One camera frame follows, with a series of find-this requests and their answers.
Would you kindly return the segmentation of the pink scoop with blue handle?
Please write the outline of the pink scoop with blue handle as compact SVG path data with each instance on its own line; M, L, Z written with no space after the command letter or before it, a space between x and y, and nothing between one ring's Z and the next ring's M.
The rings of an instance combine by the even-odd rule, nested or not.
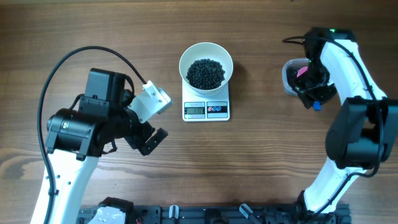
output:
M298 90L298 97L302 100L304 106L309 109L313 108L315 111L320 111L321 102L317 99L318 90L320 89L320 82L310 74L309 66L301 68L296 75L294 81Z

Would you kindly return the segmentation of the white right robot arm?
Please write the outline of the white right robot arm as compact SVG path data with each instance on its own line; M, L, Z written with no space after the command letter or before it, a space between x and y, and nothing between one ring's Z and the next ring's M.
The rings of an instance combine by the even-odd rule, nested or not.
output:
M358 178L373 177L391 153L397 136L397 100L376 85L351 30L313 27L298 43L308 58L290 86L306 108L338 95L341 108L325 139L327 159L301 195L304 216L335 211Z

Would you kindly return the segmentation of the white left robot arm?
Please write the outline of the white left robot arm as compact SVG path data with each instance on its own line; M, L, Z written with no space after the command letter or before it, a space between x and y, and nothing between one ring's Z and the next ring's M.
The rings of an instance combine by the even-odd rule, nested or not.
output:
M149 155L168 135L148 120L171 104L166 92L152 82L135 95L124 86L129 76L92 68L78 109L62 108L47 123L45 147L52 174L44 174L32 223L76 221L88 181L106 154L104 147L125 139L132 149Z

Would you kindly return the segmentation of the white digital kitchen scale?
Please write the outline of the white digital kitchen scale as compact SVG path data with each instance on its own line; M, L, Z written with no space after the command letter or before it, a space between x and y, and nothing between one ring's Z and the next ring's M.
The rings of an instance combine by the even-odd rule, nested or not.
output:
M214 93L201 95L182 82L182 119L185 122L228 121L230 115L228 83Z

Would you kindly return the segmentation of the white bowl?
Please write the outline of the white bowl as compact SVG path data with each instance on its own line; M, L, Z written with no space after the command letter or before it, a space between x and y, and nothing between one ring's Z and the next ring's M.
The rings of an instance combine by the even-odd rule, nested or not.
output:
M228 86L233 59L226 49L211 42L189 47L179 61L182 83L196 95L214 95Z

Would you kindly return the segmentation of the clear container of black beans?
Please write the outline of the clear container of black beans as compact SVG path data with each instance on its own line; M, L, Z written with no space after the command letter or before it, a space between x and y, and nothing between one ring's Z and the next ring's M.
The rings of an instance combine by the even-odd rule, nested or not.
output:
M294 91L292 84L294 82L294 77L297 75L297 72L303 68L307 67L309 64L308 58L296 58L289 60L285 63L282 68L282 83L284 86L284 92L290 96L297 96L297 93Z

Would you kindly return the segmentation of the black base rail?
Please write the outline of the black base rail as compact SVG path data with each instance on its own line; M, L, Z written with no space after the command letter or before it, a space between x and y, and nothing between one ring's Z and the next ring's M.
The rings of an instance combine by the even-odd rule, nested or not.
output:
M254 217L259 223L293 223L291 213L293 205L276 204L270 206L250 206ZM220 218L228 223L251 223L240 211L238 206L230 207L180 207L178 218L171 218L169 207L159 205L136 205L131 223L212 223ZM349 206L338 205L336 210L329 214L317 216L313 223L351 224L352 218Z

